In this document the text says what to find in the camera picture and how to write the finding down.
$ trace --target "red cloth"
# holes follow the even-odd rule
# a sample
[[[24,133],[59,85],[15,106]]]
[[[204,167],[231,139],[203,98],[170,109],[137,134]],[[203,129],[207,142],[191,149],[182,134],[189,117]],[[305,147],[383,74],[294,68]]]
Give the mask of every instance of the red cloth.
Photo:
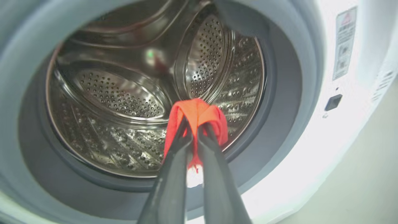
[[[172,145],[174,136],[176,135],[179,124],[181,123],[184,115],[191,126],[194,139],[193,158],[188,165],[188,168],[191,168],[195,165],[202,165],[202,162],[197,154],[198,127],[206,122],[209,122],[213,127],[213,131],[217,137],[219,145],[227,142],[228,129],[226,125],[226,118],[217,106],[210,106],[205,101],[198,98],[178,101],[173,105],[170,111],[170,118],[167,125],[166,140],[164,144],[164,158],[166,158],[167,152]]]

